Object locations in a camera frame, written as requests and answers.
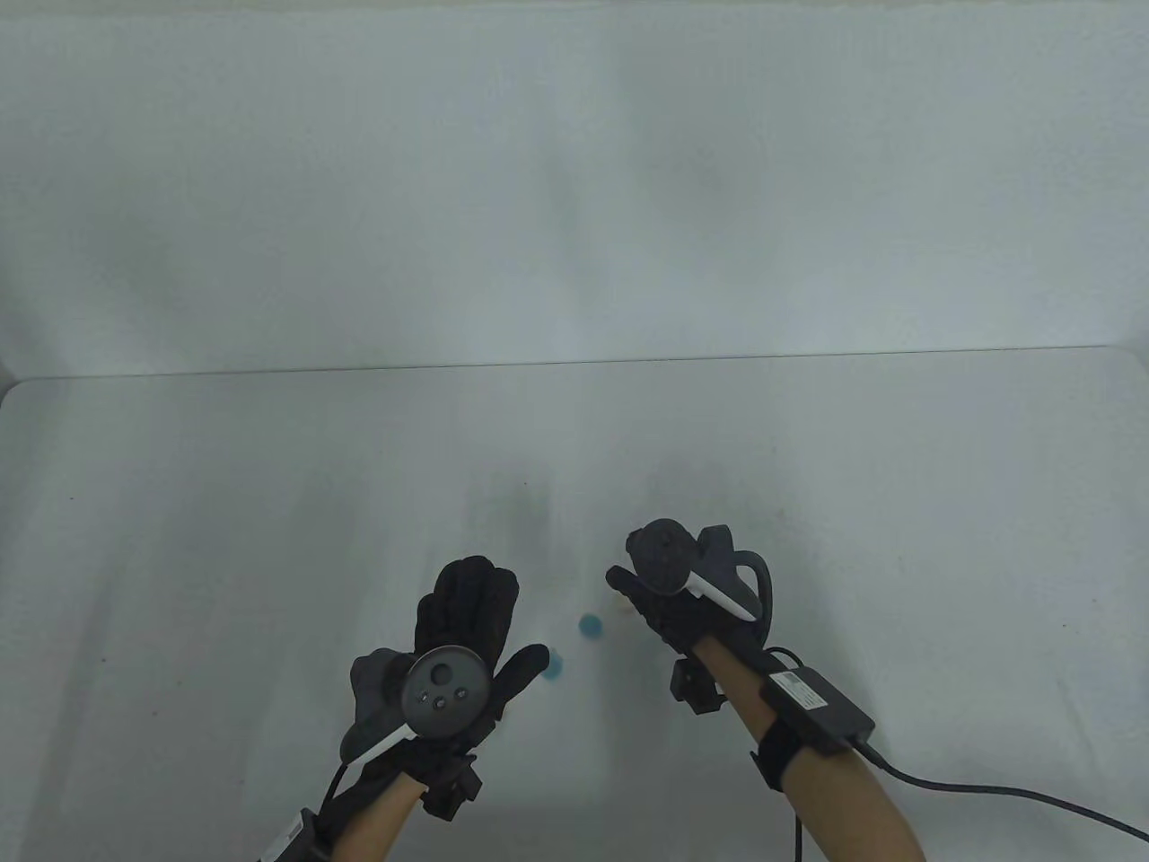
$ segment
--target glove finger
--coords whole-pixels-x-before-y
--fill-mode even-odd
[[[415,652],[422,655],[427,649],[440,646],[446,630],[447,618],[440,595],[438,592],[427,593],[419,599],[415,610]]]
[[[642,586],[642,582],[622,565],[610,567],[610,571],[607,572],[607,584],[611,590],[630,599],[631,605],[643,615],[655,600],[654,593]]]
[[[449,563],[439,575],[435,592],[441,588],[447,629],[465,640],[463,646],[471,646],[484,583],[494,568],[485,556],[469,556]]]
[[[493,569],[483,580],[483,594],[475,613],[475,640],[471,648],[492,671],[499,663],[510,618],[518,601],[518,578],[508,569]]]
[[[491,700],[487,708],[494,708],[495,718],[502,718],[503,707],[517,698],[539,674],[550,664],[550,651],[542,644],[523,647],[507,660],[502,670],[491,682]]]

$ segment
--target white label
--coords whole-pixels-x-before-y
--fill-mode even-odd
[[[295,819],[291,822],[291,825],[285,829],[280,836],[271,842],[267,852],[260,856],[260,862],[276,862],[284,851],[291,847],[291,842],[295,840],[295,836],[303,831],[303,816],[300,814],[295,815]]]
[[[822,695],[802,682],[802,677],[793,670],[784,670],[780,674],[771,674],[770,678],[778,683],[778,686],[786,692],[802,709],[808,713],[818,707],[828,707]]]

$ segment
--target glove thumb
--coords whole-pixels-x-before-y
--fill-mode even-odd
[[[507,660],[495,678],[491,680],[491,700],[487,709],[495,721],[502,718],[503,707],[517,698],[539,674],[550,664],[550,651],[542,644],[523,647]]]

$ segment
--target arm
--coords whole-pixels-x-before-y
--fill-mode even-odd
[[[383,862],[426,787],[403,774],[357,814],[336,841],[331,862]]]
[[[759,741],[774,711],[758,696],[762,678],[712,637],[694,647],[750,736]],[[854,752],[825,757],[803,748],[782,790],[830,862],[925,862],[910,825]]]

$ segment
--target blue ball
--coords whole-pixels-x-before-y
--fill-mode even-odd
[[[584,614],[583,618],[578,621],[578,630],[584,638],[597,640],[602,637],[602,621],[596,614]]]
[[[543,679],[557,679],[558,675],[563,672],[563,657],[558,655],[554,649],[550,649],[550,663],[547,664],[547,669],[542,671]]]

